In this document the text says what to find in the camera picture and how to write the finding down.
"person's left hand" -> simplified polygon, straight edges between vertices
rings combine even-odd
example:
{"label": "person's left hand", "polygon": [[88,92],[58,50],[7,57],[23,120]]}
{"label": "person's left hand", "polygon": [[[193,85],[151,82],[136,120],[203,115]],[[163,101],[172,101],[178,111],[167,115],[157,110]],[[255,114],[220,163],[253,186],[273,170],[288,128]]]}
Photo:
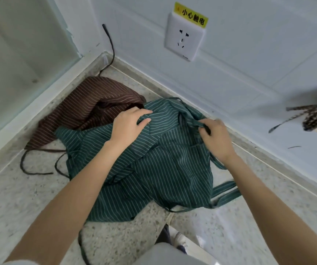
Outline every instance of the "person's left hand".
{"label": "person's left hand", "polygon": [[113,121],[113,130],[110,141],[125,150],[138,137],[143,128],[151,121],[146,118],[137,125],[140,116],[152,113],[148,109],[133,107],[121,112]]}

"person's right arm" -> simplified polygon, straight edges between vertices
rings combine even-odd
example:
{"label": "person's right arm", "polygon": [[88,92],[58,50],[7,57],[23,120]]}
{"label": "person's right arm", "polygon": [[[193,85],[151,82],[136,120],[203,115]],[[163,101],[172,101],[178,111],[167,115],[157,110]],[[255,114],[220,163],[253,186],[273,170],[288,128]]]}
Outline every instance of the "person's right arm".
{"label": "person's right arm", "polygon": [[203,119],[211,130],[200,135],[212,154],[229,170],[247,202],[271,253],[280,265],[317,264],[317,235],[280,200],[235,153],[221,120]]}

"person's right hand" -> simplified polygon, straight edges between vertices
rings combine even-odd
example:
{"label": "person's right hand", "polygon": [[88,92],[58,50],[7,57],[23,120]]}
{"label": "person's right hand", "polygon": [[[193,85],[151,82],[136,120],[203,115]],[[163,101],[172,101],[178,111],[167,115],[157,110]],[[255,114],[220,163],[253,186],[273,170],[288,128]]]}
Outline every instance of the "person's right hand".
{"label": "person's right hand", "polygon": [[199,128],[199,133],[206,147],[219,161],[226,164],[230,157],[236,155],[226,126],[219,119],[202,119],[199,122],[205,124],[211,130],[211,135],[209,135],[205,128]]}

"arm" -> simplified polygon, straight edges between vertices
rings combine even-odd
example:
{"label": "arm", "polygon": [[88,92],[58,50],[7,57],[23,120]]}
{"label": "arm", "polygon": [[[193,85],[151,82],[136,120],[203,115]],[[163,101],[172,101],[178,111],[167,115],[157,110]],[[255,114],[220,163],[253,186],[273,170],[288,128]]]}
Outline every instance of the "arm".
{"label": "arm", "polygon": [[38,215],[6,262],[31,260],[40,265],[53,265],[62,261],[84,225],[112,165],[150,122],[147,118],[137,125],[139,117],[148,113],[152,111],[134,107],[116,117],[111,139]]}
{"label": "arm", "polygon": [[204,119],[199,129],[207,148],[232,174],[271,253],[280,265],[317,264],[317,235],[235,153],[221,120]]}

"frosted glass panel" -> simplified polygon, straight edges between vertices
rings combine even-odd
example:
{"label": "frosted glass panel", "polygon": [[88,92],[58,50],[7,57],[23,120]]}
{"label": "frosted glass panel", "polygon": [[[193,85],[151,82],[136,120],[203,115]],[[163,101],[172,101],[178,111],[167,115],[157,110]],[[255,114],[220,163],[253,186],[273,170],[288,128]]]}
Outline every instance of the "frosted glass panel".
{"label": "frosted glass panel", "polygon": [[0,0],[0,129],[78,60],[46,0]]}

